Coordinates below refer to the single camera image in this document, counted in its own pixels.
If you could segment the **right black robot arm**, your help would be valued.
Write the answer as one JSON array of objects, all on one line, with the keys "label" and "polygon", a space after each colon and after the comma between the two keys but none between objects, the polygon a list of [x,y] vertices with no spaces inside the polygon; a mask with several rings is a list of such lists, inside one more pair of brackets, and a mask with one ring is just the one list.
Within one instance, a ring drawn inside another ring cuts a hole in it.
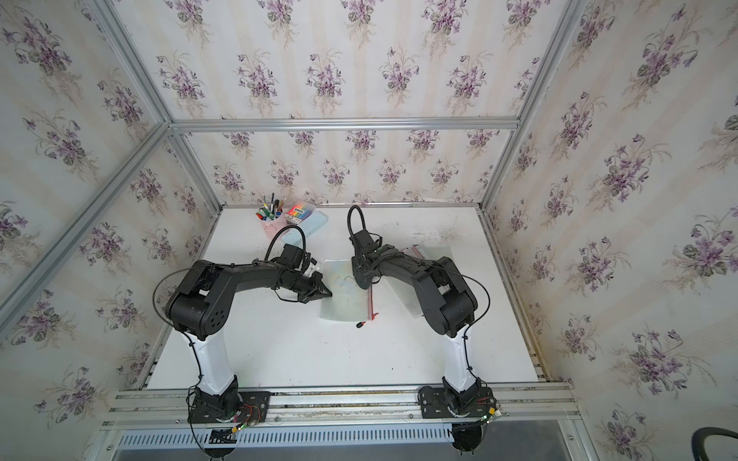
[{"label": "right black robot arm", "polygon": [[410,286],[424,319],[432,330],[445,337],[442,384],[446,405],[457,415],[476,403],[483,403],[484,384],[475,373],[469,336],[476,324],[479,304],[466,278],[449,257],[419,259],[385,244],[382,236],[367,230],[361,207],[353,205],[347,214],[349,239],[354,249],[352,271],[357,285],[367,290],[383,279],[399,280]]}]

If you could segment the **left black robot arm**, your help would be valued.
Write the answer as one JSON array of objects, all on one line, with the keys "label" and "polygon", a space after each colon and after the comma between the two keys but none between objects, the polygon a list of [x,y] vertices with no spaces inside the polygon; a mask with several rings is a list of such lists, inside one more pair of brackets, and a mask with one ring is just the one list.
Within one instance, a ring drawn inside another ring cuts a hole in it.
[{"label": "left black robot arm", "polygon": [[238,377],[232,370],[223,330],[230,317],[234,298],[241,292],[269,289],[294,294],[290,303],[309,303],[332,297],[307,251],[307,235],[298,226],[288,225],[276,236],[298,232],[299,243],[284,244],[280,255],[272,257],[277,242],[273,238],[263,259],[251,263],[216,263],[205,259],[182,271],[184,278],[170,295],[160,314],[165,324],[184,336],[193,351],[198,369],[192,393],[196,403],[230,416],[241,409]]}]

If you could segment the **mesh document bag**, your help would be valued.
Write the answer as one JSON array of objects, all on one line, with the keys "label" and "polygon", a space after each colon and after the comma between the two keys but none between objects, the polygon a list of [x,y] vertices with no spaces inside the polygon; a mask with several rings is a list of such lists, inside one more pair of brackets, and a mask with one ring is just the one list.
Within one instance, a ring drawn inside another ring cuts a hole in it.
[{"label": "mesh document bag", "polygon": [[[428,246],[425,244],[415,244],[411,247],[405,247],[403,253],[418,257],[419,259],[436,260],[442,257],[453,258],[452,248],[450,246]],[[420,302],[411,284],[405,284],[396,278],[387,280],[389,286],[393,289],[398,299],[405,306],[409,314],[417,319],[424,316]]]},{"label": "mesh document bag", "polygon": [[326,259],[323,280],[332,291],[330,298],[321,301],[319,318],[331,322],[366,323],[375,318],[373,291],[357,284],[351,261]]}]

